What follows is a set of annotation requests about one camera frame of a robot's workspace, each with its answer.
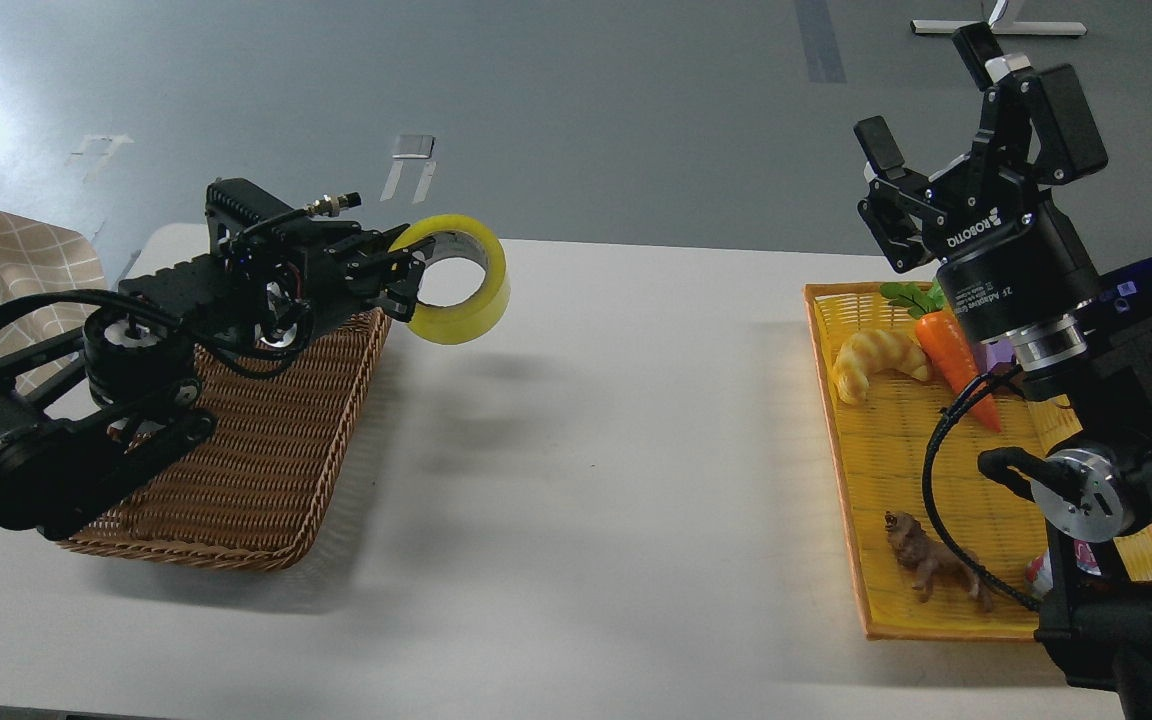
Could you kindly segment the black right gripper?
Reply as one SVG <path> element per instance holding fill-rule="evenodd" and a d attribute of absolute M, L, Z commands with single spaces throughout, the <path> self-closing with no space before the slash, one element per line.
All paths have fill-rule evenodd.
<path fill-rule="evenodd" d="M 1079 234 L 1049 185 L 1107 167 L 1108 154 L 1071 65 L 1037 70 L 1006 54 L 984 22 L 952 44 L 982 92 L 967 160 L 927 176 L 905 158 L 884 118 L 854 126 L 867 170 L 858 213 L 897 273 L 941 259 L 935 278 L 969 340 L 1052 323 L 1100 291 Z M 968 172 L 982 179 L 969 190 Z"/>

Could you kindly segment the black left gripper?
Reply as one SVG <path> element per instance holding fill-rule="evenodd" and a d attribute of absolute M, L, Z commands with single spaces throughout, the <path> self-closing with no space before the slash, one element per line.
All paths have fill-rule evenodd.
<path fill-rule="evenodd" d="M 361 225 L 311 225 L 306 242 L 306 300 L 312 334 L 324 336 L 371 306 L 396 323 L 412 323 L 429 263 L 397 249 L 411 225 L 364 232 Z"/>

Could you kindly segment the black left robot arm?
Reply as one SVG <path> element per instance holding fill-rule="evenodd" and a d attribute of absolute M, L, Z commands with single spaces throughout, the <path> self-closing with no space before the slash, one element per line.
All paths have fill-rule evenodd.
<path fill-rule="evenodd" d="M 433 243 L 366 232 L 356 192 L 291 206 L 248 179 L 205 192 L 209 250 L 114 291 L 0 305 L 0 526 L 67 539 L 215 432 L 195 354 L 266 381 L 353 316 L 411 323 Z"/>

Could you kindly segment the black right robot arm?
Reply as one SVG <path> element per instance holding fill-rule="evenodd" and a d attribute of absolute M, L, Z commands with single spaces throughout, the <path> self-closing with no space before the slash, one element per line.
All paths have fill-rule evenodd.
<path fill-rule="evenodd" d="M 972 146 L 927 177 L 882 118 L 861 120 L 861 219 L 896 272 L 937 264 L 970 340 L 1011 344 L 1028 400 L 1069 401 L 1078 432 L 1039 456 L 983 452 L 978 468 L 1046 521 L 1052 589 L 1018 594 L 1036 641 L 1068 684 L 1152 719 L 1152 258 L 1097 272 L 1052 200 L 1108 160 L 1074 68 L 1006 54 L 984 22 L 952 41 L 982 92 Z"/>

